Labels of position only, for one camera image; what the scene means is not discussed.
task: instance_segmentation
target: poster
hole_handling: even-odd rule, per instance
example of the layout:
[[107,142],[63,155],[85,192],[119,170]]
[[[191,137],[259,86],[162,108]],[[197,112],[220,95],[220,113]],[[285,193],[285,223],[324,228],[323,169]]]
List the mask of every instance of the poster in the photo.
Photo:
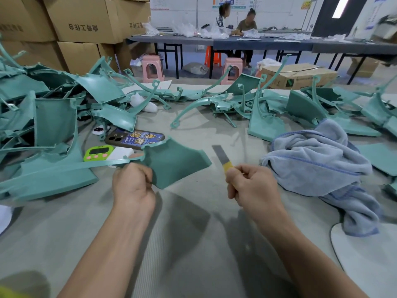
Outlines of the poster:
[[168,6],[166,0],[150,0],[150,9],[168,10],[168,9],[170,9],[170,7]]
[[214,0],[212,8],[218,8],[225,3],[230,3],[232,9],[250,9],[254,5],[254,0]]
[[365,27],[366,30],[373,29],[378,23],[378,20],[381,18],[378,17],[378,12],[385,1],[386,0],[375,0],[374,4],[372,4],[372,13],[367,21],[367,26]]
[[309,10],[311,6],[312,6],[312,2],[310,0],[306,0],[302,3],[302,7],[300,9]]

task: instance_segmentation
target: long table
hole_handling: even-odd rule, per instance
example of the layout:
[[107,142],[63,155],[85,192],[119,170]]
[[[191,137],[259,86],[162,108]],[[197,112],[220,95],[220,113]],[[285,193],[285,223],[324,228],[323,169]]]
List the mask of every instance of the long table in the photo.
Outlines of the long table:
[[[338,54],[342,54],[342,57],[336,67],[336,70],[339,68],[342,60],[346,56],[357,56],[361,57],[360,63],[357,65],[356,70],[352,74],[348,84],[354,79],[355,75],[361,68],[364,60],[367,57],[379,58],[380,56],[385,61],[391,61],[394,63],[394,59],[397,57],[397,45],[389,44],[384,42],[374,42],[374,43],[363,43],[363,42],[330,42],[324,41],[321,39],[312,39],[312,40],[301,40],[300,42],[290,42],[288,40],[283,40],[281,38],[267,38],[263,37],[259,40],[246,41],[246,40],[238,40],[239,37],[232,36],[229,39],[225,40],[213,40],[208,38],[187,38],[184,36],[174,36],[172,34],[161,34],[155,36],[131,36],[126,39],[127,44],[132,44],[134,42],[145,42],[145,43],[154,43],[156,52],[165,51],[166,52],[175,52],[176,59],[176,71],[177,78],[179,78],[179,65],[178,65],[178,51],[177,47],[182,45],[205,45],[211,47],[210,54],[210,79],[212,78],[212,70],[214,68],[214,52],[216,50],[264,50],[263,58],[266,57],[267,50],[277,50],[277,60],[282,59],[282,57],[286,54],[292,54],[297,57],[295,63],[298,63],[300,55],[302,51],[310,51],[312,53],[318,53],[315,64],[317,63],[318,58],[321,53],[330,53],[335,54],[334,59],[331,62],[330,69],[334,64],[336,57]],[[158,49],[157,44],[164,44],[164,49]],[[166,46],[174,46],[174,50],[167,50]],[[297,51],[297,53],[285,52],[288,51]]]

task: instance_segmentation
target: dark door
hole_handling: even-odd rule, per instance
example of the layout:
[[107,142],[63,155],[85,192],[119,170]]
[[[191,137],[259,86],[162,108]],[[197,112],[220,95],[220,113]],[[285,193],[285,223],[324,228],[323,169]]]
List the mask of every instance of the dark door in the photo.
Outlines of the dark door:
[[[324,0],[312,35],[327,37],[335,34],[348,34],[359,17],[365,2],[367,0],[348,0],[347,3],[346,0]],[[335,12],[338,4],[340,6],[338,11]],[[346,4],[346,7],[340,14],[343,4]]]

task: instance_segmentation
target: right hand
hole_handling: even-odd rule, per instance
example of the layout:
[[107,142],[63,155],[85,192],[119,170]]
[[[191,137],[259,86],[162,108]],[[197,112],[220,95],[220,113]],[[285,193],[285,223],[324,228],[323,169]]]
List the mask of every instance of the right hand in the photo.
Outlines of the right hand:
[[288,218],[277,181],[267,167],[240,164],[226,172],[227,196],[235,199],[260,226]]

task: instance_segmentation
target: gray towel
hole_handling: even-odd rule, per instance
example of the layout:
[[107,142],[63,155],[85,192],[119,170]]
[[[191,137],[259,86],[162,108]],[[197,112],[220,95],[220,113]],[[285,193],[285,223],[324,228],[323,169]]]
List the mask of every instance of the gray towel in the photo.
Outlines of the gray towel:
[[371,163],[335,121],[326,119],[315,130],[280,135],[261,161],[286,190],[320,197],[343,209],[347,235],[379,233],[380,205],[360,187],[360,176],[372,173]]

